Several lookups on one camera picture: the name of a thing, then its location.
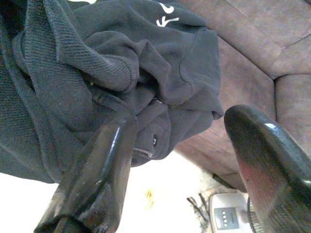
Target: floor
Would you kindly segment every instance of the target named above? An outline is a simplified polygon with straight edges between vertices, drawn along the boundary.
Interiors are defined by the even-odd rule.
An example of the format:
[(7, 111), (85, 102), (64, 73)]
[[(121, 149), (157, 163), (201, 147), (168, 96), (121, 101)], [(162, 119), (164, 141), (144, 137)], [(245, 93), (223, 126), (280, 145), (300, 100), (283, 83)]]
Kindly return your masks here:
[[(1, 173), (0, 182), (0, 232), (31, 233), (57, 185)], [(202, 206), (198, 194), (208, 199), (215, 192), (230, 190), (176, 152), (132, 168), (117, 233), (210, 232), (187, 198), (193, 197)]]

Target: white logo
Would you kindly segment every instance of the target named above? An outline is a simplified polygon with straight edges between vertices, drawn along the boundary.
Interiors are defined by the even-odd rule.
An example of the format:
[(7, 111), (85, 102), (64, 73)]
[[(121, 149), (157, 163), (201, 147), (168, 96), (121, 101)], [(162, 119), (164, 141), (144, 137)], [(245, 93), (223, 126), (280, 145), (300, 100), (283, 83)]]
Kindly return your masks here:
[(174, 11), (174, 7), (170, 6), (170, 7), (166, 7), (164, 4), (160, 3), (160, 5), (162, 6), (163, 10), (165, 13), (167, 14), (171, 14)]
[(157, 19), (156, 20), (156, 24), (159, 27), (165, 27), (169, 22), (178, 21), (178, 20), (179, 20), (179, 18), (172, 18), (172, 19), (166, 20), (166, 16), (163, 16), (162, 17), (162, 23), (160, 23), (160, 21)]

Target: white floor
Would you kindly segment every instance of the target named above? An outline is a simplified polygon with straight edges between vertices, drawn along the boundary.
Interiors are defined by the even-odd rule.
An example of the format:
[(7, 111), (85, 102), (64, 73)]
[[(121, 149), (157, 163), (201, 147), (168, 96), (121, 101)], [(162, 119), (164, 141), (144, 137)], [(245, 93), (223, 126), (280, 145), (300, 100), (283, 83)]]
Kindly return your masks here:
[[(1, 173), (0, 184), (0, 232), (33, 232), (57, 185)], [(208, 173), (175, 152), (132, 168), (117, 233), (201, 233), (186, 198), (217, 186)]]

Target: couch cushion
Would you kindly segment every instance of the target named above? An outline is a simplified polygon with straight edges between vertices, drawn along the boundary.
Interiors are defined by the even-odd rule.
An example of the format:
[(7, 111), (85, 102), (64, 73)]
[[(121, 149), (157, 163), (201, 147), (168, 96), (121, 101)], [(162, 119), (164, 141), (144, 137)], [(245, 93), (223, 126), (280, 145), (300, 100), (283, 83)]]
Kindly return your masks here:
[[(305, 62), (311, 60), (311, 41), (304, 40), (311, 34), (311, 6), (303, 0), (179, 1), (271, 78), (301, 73), (301, 68), (311, 73), (311, 63)], [(292, 61), (303, 65), (290, 66)]]
[(311, 158), (311, 75), (288, 75), (276, 81), (280, 123)]
[[(274, 82), (220, 38), (219, 54), (222, 71), (220, 100), (224, 110), (232, 105), (247, 104), (275, 119)], [(214, 121), (207, 131), (180, 143), (176, 149), (220, 177), (238, 172), (223, 118)]]

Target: gray couch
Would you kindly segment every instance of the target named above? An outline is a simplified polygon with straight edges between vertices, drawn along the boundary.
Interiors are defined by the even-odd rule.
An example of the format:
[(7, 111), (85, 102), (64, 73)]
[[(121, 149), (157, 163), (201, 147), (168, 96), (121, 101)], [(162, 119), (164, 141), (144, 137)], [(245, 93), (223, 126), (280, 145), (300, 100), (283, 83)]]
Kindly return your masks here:
[[(179, 0), (219, 36), (224, 110), (247, 104), (281, 124), (311, 158), (309, 0)], [(244, 190), (223, 118), (176, 150)]]

